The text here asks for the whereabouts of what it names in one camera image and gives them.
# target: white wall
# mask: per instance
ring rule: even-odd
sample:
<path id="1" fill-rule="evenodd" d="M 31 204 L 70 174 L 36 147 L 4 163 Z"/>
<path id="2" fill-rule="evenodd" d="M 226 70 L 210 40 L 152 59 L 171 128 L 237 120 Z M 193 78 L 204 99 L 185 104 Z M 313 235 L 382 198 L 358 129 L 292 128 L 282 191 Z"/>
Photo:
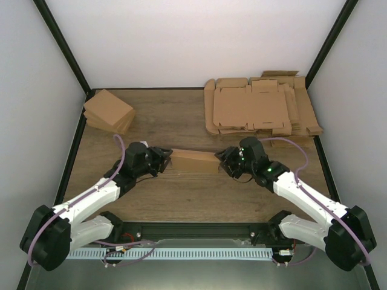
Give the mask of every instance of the white wall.
<path id="1" fill-rule="evenodd" d="M 53 204 L 85 96 L 33 1 L 1 1 L 0 40 L 0 289 L 14 290 L 19 242 Z"/>
<path id="2" fill-rule="evenodd" d="M 387 289 L 387 37 L 384 0 L 359 1 L 309 89 L 341 200 L 368 214 L 372 267 Z"/>
<path id="3" fill-rule="evenodd" d="M 344 0 L 47 0 L 92 88 L 306 75 Z"/>

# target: stacked cardboard boxes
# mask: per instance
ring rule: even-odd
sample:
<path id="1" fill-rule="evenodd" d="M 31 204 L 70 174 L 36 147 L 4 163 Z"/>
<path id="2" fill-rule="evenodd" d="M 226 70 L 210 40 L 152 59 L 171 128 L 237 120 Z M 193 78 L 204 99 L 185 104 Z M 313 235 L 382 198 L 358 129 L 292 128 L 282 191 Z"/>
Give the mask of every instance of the stacked cardboard boxes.
<path id="1" fill-rule="evenodd" d="M 204 88 L 206 129 L 214 135 L 297 136 L 322 133 L 297 71 L 209 80 Z"/>
<path id="2" fill-rule="evenodd" d="M 107 90 L 102 90 L 85 103 L 87 125 L 101 130 L 125 134 L 135 110 Z"/>

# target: black metal frame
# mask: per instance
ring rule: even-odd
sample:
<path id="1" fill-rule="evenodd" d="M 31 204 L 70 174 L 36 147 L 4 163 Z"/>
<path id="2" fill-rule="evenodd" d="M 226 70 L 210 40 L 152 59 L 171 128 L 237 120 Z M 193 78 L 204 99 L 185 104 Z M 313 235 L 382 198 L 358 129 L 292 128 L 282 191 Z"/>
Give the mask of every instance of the black metal frame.
<path id="1" fill-rule="evenodd" d="M 339 33 L 344 27 L 346 21 L 348 20 L 351 12 L 354 10 L 358 0 L 347 0 L 344 4 L 340 14 L 338 15 L 331 31 L 329 32 L 327 38 L 325 39 L 322 48 L 320 49 L 316 59 L 314 60 L 307 76 L 306 76 L 306 87 L 308 88 L 312 83 L 314 77 L 316 76 L 319 68 L 323 64 L 326 56 L 328 55 L 330 49 L 332 48 L 335 40 L 337 39 Z M 45 0 L 34 0 L 37 9 L 41 13 L 45 23 L 49 27 L 52 35 L 54 36 L 59 48 L 62 50 L 66 60 L 68 61 L 73 73 L 77 77 L 81 87 L 85 91 L 87 96 L 86 100 L 94 96 L 96 89 L 91 89 L 84 77 L 77 61 L 74 58 L 63 34 L 61 33 L 53 15 L 51 14 L 50 9 L 48 8 Z M 203 89 L 203 88 L 160 88 L 160 89 Z M 76 159 L 77 151 L 79 148 L 80 141 L 82 139 L 83 130 L 85 128 L 86 120 L 81 114 L 79 118 L 79 123 L 77 130 L 74 136 L 73 143 L 71 145 L 70 154 L 67 159 L 65 170 L 60 181 L 60 186 L 58 193 L 56 195 L 55 204 L 60 204 L 63 201 L 63 197 L 66 192 L 68 181 L 70 179 L 71 171 Z M 316 145 L 317 153 L 319 155 L 320 163 L 322 170 L 324 172 L 324 177 L 327 182 L 328 190 L 331 195 L 331 198 L 335 201 L 339 201 L 339 195 L 337 194 L 336 186 L 334 185 L 333 177 L 328 165 L 328 161 L 325 157 L 324 150 L 320 138 L 317 136 L 314 138 Z M 250 236 L 250 233 L 255 231 L 262 230 L 263 232 L 268 232 L 267 223 L 158 223 L 158 222 L 147 222 L 147 223 L 130 223 L 126 224 L 126 227 L 135 227 L 140 229 L 142 232 L 141 237 L 146 237 L 148 239 L 162 239 L 168 237 L 190 237 L 190 238 L 237 238 L 237 237 L 246 237 Z M 264 243 L 267 246 L 275 247 L 278 246 L 276 243 L 271 243 L 268 240 L 263 239 Z M 30 274 L 31 268 L 28 264 L 25 266 L 24 272 L 20 279 L 18 290 L 25 289 L 27 285 L 28 276 Z M 377 280 L 375 278 L 374 272 L 371 266 L 365 267 L 366 275 L 368 281 L 371 285 L 372 290 L 379 289 Z"/>

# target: wooden tabletop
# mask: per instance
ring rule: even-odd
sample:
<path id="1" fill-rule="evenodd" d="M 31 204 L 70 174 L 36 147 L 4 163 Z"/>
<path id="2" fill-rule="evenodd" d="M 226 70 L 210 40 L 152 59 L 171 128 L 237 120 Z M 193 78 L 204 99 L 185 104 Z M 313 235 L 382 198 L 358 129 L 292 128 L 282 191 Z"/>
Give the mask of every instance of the wooden tabletop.
<path id="1" fill-rule="evenodd" d="M 150 146 L 216 152 L 237 146 L 242 137 L 213 136 L 204 125 L 203 90 L 110 90 L 136 110 L 123 136 L 126 146 L 147 141 Z M 94 185 L 120 158 L 112 133 L 86 126 L 65 201 Z M 295 170 L 304 157 L 295 148 L 265 144 L 271 160 Z M 300 174 L 304 182 L 328 196 L 316 148 L 305 148 L 310 164 Z M 103 207 L 124 221 L 266 222 L 281 210 L 306 218 L 300 209 L 253 181 L 240 184 L 222 170 L 208 175 L 168 167 L 158 178 L 139 183 L 119 200 Z"/>

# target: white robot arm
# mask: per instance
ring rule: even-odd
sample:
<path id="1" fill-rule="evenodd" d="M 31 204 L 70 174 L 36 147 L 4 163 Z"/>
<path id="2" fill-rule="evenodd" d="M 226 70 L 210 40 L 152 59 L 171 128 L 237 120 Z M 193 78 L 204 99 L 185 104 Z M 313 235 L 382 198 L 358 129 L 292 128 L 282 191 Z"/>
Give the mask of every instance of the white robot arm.
<path id="1" fill-rule="evenodd" d="M 137 178 L 147 174 L 156 177 L 158 172 L 164 172 L 171 153 L 171 150 L 147 147 L 140 142 L 131 143 L 125 151 L 121 168 L 118 160 L 94 186 L 72 200 L 53 208 L 45 205 L 37 208 L 20 242 L 21 249 L 28 254 L 33 245 L 31 258 L 51 271 L 66 259 L 70 251 L 108 237 L 116 240 L 122 221 L 112 213 L 106 211 L 90 221 L 84 220 L 129 192 L 135 187 Z M 53 221 L 43 230 L 52 218 Z M 38 232 L 41 235 L 33 244 Z"/>
<path id="2" fill-rule="evenodd" d="M 308 243 L 325 251 L 339 268 L 350 271 L 364 258 L 364 254 L 349 232 L 332 218 L 330 213 L 334 213 L 358 237 L 367 252 L 376 247 L 369 220 L 361 208 L 348 208 L 302 181 L 297 184 L 289 168 L 269 160 L 256 137 L 241 140 L 239 146 L 215 154 L 229 176 L 239 178 L 244 173 L 250 174 L 258 185 L 294 203 L 316 221 L 306 221 L 288 211 L 282 211 L 270 220 L 278 239 L 297 239 Z M 300 186 L 330 212 L 307 196 Z"/>

